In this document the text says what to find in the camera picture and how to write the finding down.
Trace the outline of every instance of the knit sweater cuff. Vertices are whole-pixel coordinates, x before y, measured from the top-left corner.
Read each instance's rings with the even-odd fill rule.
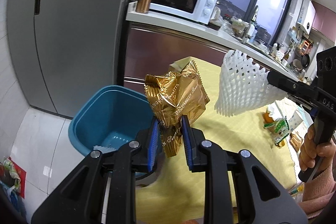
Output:
[[[332,165],[312,181],[305,183],[303,201],[312,200],[332,192],[335,186]]]

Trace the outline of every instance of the microwave knob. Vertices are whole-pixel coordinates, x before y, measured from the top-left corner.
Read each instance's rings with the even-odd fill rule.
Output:
[[[203,12],[205,15],[210,15],[211,10],[209,8],[205,8]]]
[[[209,5],[214,5],[215,4],[215,0],[208,0],[208,4]]]

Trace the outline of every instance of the gray refrigerator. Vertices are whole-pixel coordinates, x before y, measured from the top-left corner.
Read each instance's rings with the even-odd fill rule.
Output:
[[[8,0],[10,53],[30,105],[73,117],[117,83],[130,1]]]

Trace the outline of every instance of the silver screw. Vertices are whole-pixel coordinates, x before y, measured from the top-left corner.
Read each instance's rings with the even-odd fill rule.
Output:
[[[204,147],[210,147],[212,145],[212,142],[208,141],[208,140],[205,140],[202,142],[202,146]]]
[[[251,153],[248,150],[242,150],[240,152],[240,154],[244,157],[244,158],[248,158],[249,156],[251,156]]]
[[[131,141],[128,145],[131,148],[136,148],[136,147],[139,146],[139,142],[138,141]]]
[[[100,156],[100,151],[98,150],[93,150],[91,153],[90,153],[90,156],[91,158],[98,158]]]

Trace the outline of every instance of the pink upper cabinet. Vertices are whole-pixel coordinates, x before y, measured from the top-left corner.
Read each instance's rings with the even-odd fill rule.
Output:
[[[332,10],[313,2],[316,10],[313,28],[317,29],[333,42],[336,41],[336,13]]]

